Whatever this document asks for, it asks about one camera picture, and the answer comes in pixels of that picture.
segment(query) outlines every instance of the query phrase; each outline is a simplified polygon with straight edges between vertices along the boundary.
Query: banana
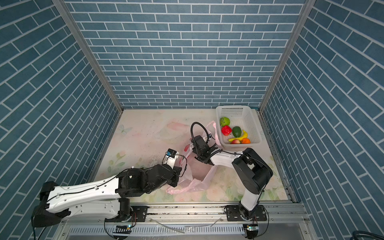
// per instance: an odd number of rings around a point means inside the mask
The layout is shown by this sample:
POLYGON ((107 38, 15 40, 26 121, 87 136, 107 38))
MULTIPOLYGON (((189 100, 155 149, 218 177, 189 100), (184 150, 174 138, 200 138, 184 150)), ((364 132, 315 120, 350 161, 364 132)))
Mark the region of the banana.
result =
POLYGON ((243 130, 243 132, 244 132, 244 134, 241 136, 241 137, 235 137, 235 138, 230 138, 230 139, 228 139, 228 141, 230 141, 230 142, 232 142, 233 140, 235 140, 235 139, 238 139, 238 140, 243 140, 244 138, 247 138, 248 137, 248 133, 246 132, 246 131, 244 131, 243 130))

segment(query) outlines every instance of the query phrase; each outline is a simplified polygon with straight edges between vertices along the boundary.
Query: black wire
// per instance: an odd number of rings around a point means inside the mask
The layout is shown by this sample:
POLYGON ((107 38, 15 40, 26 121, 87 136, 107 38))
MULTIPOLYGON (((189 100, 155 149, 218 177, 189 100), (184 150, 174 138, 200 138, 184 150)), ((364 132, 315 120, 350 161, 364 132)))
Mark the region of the black wire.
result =
MULTIPOLYGON (((165 169, 167 169, 169 172, 171 172, 171 173, 173 173, 173 174, 175 174, 176 172, 175 172, 175 170, 169 170, 168 168, 166 168, 164 165, 162 165, 162 164, 159 164, 160 166, 162 166, 163 168, 165 168, 165 169)), ((184 175, 184 173, 185 173, 185 170, 187 169, 187 164, 185 164, 185 168, 184 168, 184 172, 183 172, 183 174, 181 175, 181 176, 179 176, 179 175, 177 175, 178 177, 182 177, 183 175, 184 175)))
MULTIPOLYGON (((108 180, 108 181, 106 181, 106 182, 104 182, 104 183, 102 183, 102 184, 100 184, 100 185, 96 185, 96 187, 100 187, 100 186, 102 186, 102 185, 104 185, 104 184, 109 183, 110 181, 112 181, 113 179, 115 179, 120 173, 122 173, 122 172, 124 172, 124 171, 126 171, 126 170, 128 170, 128 169, 130 169, 130 168, 126 168, 126 169, 124 169, 123 171, 121 171, 121 172, 119 172, 118 174, 116 174, 116 176, 114 176, 114 177, 111 178, 110 180, 108 180)), ((84 189, 84 190, 79 191, 79 192, 67 192, 67 193, 59 194, 59 196, 69 195, 69 194, 78 194, 78 193, 82 193, 82 192, 85 192, 85 191, 88 191, 88 190, 91 190, 91 189, 94 189, 94 188, 95 188, 95 187, 90 187, 90 188, 88 188, 88 189, 84 189)), ((48 199, 47 202, 49 202, 50 200, 54 199, 55 197, 57 197, 57 195, 51 197, 50 199, 48 199)))
POLYGON ((40 235, 39 235, 39 237, 37 238, 37 240, 39 240, 40 237, 43 235, 43 232, 45 231, 45 229, 47 229, 47 227, 45 227, 45 228, 42 230, 42 232, 40 233, 40 235))
POLYGON ((207 161, 208 159, 212 158, 215 154, 218 154, 218 153, 221 153, 221 149, 218 149, 218 150, 214 151, 213 153, 211 153, 206 159, 204 159, 203 162, 207 161))
POLYGON ((246 156, 246 155, 244 155, 244 154, 235 153, 235 152, 226 152, 226 153, 233 154, 233 155, 241 155, 241 156, 245 156, 245 157, 251 158, 251 159, 253 159, 253 160, 255 160, 255 161, 257 161, 257 162, 263 164, 263 165, 268 169, 269 173, 270 173, 271 175, 273 175, 273 172, 271 172, 271 171, 269 170, 269 167, 268 167, 265 163, 263 163, 262 161, 260 161, 260 160, 258 160, 258 159, 256 159, 256 158, 249 157, 249 156, 246 156))
POLYGON ((185 159, 185 167, 184 167, 183 174, 181 176, 178 175, 178 177, 182 177, 184 175, 185 171, 187 170, 188 160, 184 155, 181 155, 181 154, 175 154, 175 156, 182 156, 185 159))
POLYGON ((201 159, 201 156, 200 156, 200 153, 199 153, 199 148, 197 147, 197 143, 196 143, 195 137, 193 136, 193 126, 194 126, 195 124, 200 125, 200 126, 204 129, 205 133, 207 134, 207 141, 205 142, 206 144, 208 144, 208 142, 209 142, 209 134, 208 134, 207 129, 206 129, 201 123, 199 123, 199 122, 194 122, 194 123, 192 123, 192 125, 191 125, 191 137, 192 137, 192 142, 193 142, 193 145, 194 145, 194 147, 195 147, 195 149, 196 149, 196 155, 197 155, 197 157, 198 157, 199 159, 201 159))
POLYGON ((135 212, 135 224, 134 224, 133 226, 131 226, 131 229, 132 229, 134 226, 136 226, 136 223, 137 223, 137 216, 136 216, 136 212, 135 212))
POLYGON ((366 232, 366 231, 353 231, 351 240, 359 240, 358 238, 372 238, 376 240, 384 240, 383 236, 371 233, 371 232, 366 232))
POLYGON ((268 223, 267 223, 267 225, 266 225, 266 229, 265 229, 265 231, 264 231, 261 235, 258 235, 257 237, 260 237, 260 236, 264 235, 264 234, 267 232, 267 230, 268 230, 268 226, 269 226, 269 213, 268 213, 268 211, 266 210, 266 208, 264 208, 264 209, 265 209, 265 212, 266 212, 267 215, 268 215, 268 223))
POLYGON ((33 216, 31 217, 31 226, 32 226, 32 229, 33 229, 33 239, 36 240, 36 231, 35 231, 35 228, 33 226, 33 216))
POLYGON ((105 228, 105 220, 106 218, 104 219, 104 231, 108 234, 108 236, 110 236, 111 238, 113 239, 119 239, 119 238, 115 238, 114 236, 112 236, 111 234, 109 234, 109 232, 107 232, 107 229, 105 228))

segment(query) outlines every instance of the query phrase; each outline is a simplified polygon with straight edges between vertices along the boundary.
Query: pink plastic bag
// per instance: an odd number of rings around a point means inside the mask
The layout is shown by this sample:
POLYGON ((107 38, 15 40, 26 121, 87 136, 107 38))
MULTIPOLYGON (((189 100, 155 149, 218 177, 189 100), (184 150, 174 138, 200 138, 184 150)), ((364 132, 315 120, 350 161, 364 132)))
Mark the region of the pink plastic bag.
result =
MULTIPOLYGON (((218 140, 217 127, 215 121, 210 122, 206 127, 208 133, 212 134, 211 131, 209 131, 210 127, 213 127, 215 129, 215 139, 217 139, 216 146, 222 148, 218 140)), ((201 136, 206 136, 205 131, 203 131, 201 136)), ((209 141, 209 146, 212 146, 214 144, 215 140, 211 139, 209 141)), ((198 192, 207 190, 209 188, 212 178, 215 175, 217 166, 205 164, 196 160, 196 154, 192 152, 189 145, 185 147, 182 155, 184 155, 188 160, 187 169, 185 170, 184 175, 179 178, 177 187, 169 187, 167 188, 166 192, 169 194, 179 194, 183 192, 198 192)), ((179 161, 178 166, 181 166, 184 169, 185 164, 185 159, 181 159, 179 161)))

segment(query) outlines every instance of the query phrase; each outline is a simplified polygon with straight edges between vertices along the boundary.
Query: blue brick wall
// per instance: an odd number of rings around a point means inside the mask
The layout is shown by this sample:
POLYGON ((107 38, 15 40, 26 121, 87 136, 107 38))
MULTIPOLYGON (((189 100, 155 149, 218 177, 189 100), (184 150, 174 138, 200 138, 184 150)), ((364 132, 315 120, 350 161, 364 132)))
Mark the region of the blue brick wall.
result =
POLYGON ((0 16, 0 239, 24 240, 42 184, 84 183, 118 113, 51 0, 0 16))
POLYGON ((321 239, 384 235, 384 2, 317 0, 265 109, 321 239))
POLYGON ((66 1, 125 108, 258 107, 304 0, 66 1))

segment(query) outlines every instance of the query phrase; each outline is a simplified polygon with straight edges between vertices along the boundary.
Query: basket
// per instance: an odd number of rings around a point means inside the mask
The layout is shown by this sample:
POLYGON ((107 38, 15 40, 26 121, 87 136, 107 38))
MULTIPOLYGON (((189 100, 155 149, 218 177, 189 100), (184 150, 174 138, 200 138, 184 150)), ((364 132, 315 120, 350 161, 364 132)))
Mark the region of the basket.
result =
POLYGON ((242 105, 219 106, 216 108, 216 122, 218 127, 218 137, 223 147, 255 147, 261 142, 260 132, 257 129, 255 118, 251 108, 242 105), (250 144, 231 144, 228 139, 234 138, 233 134, 224 136, 221 133, 220 118, 227 117, 230 120, 230 128, 239 126, 241 130, 248 133, 250 144))

